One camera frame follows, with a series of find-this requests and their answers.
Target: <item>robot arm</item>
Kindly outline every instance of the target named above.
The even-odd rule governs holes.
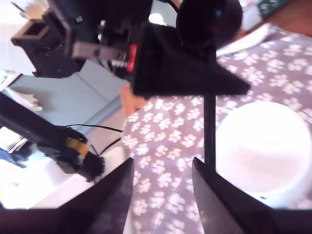
[[[88,151],[84,135],[51,124],[3,93],[0,100],[1,124],[37,144],[65,173],[78,173],[89,182],[104,173],[103,158]]]

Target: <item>wire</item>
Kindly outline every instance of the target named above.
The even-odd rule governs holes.
[[[101,153],[99,153],[99,155],[102,155],[103,153],[105,153],[109,148],[111,148],[113,145],[115,145],[119,141],[121,141],[121,137],[115,140],[114,142],[112,142],[111,144],[109,144],[104,150],[102,150]]]
[[[116,129],[116,128],[111,128],[111,127],[106,127],[106,126],[101,126],[101,125],[90,125],[90,124],[70,124],[70,125],[66,125],[65,127],[68,128],[71,126],[95,127],[95,128],[103,128],[103,129],[107,129],[107,130],[111,130],[111,131],[115,131],[119,133],[123,132],[122,130]]]
[[[171,0],[166,0],[166,2],[171,5],[171,7],[175,10],[175,12],[179,12],[179,8],[173,3]]]
[[[90,146],[91,146],[91,148],[94,150],[94,152],[96,153],[96,155],[99,157],[99,154],[98,154],[97,150],[94,148],[93,144],[91,144]]]

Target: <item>black rod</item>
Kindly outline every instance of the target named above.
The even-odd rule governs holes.
[[[205,164],[215,170],[215,96],[204,96]]]

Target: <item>paw print fabric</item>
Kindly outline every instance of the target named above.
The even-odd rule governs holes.
[[[312,131],[312,39],[272,25],[260,45],[219,59],[251,84],[239,97],[218,97],[216,127],[236,108],[281,103]],[[192,160],[204,156],[203,97],[154,97],[127,119],[123,143],[135,160],[130,206],[137,234],[201,234]]]

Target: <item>mechanical part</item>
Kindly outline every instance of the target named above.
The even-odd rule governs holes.
[[[92,181],[104,173],[105,165],[86,148],[87,138],[63,126],[55,126],[0,93],[1,124],[37,144],[66,173],[77,173]]]
[[[34,19],[28,21],[11,41],[20,46],[31,60],[36,68],[34,76],[64,78],[78,72],[84,61],[65,56],[60,39],[59,31],[55,34],[44,20]]]
[[[78,41],[74,45],[73,57],[83,59],[96,57],[99,60],[127,61],[128,52],[124,49]]]

